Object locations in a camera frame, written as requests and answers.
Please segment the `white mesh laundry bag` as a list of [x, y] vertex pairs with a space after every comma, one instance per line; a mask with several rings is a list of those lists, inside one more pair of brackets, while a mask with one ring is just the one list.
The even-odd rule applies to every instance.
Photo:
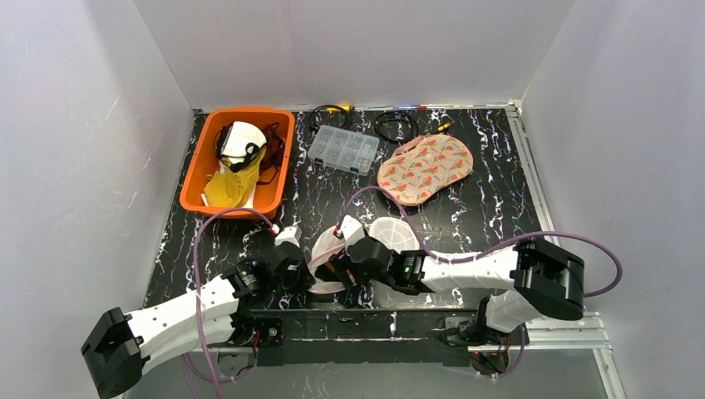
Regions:
[[342, 231], [351, 236], [340, 239], [334, 230], [332, 227], [324, 231], [313, 246], [308, 270], [315, 282], [308, 289], [310, 293], [338, 293], [366, 280], [401, 288], [395, 268], [403, 265], [404, 253], [420, 248], [408, 223], [381, 217], [366, 229], [347, 216]]

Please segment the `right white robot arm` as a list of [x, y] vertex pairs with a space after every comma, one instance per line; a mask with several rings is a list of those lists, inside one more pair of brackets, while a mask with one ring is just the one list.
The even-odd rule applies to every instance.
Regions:
[[583, 317], [584, 261], [541, 238], [522, 239], [480, 254], [398, 251], [365, 237], [334, 254], [329, 263], [345, 288], [375, 280], [406, 295], [454, 288], [499, 289], [478, 308], [476, 325], [511, 333], [545, 316], [566, 321]]

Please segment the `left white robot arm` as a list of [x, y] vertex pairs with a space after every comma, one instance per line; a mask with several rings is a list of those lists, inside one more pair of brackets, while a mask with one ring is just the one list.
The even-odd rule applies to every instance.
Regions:
[[99, 397], [118, 397], [156, 366], [199, 347], [279, 345], [282, 323], [258, 320], [250, 309], [286, 274], [298, 277], [307, 269], [296, 239], [276, 239], [262, 257], [237, 264], [199, 292], [128, 313], [104, 312], [81, 346]]

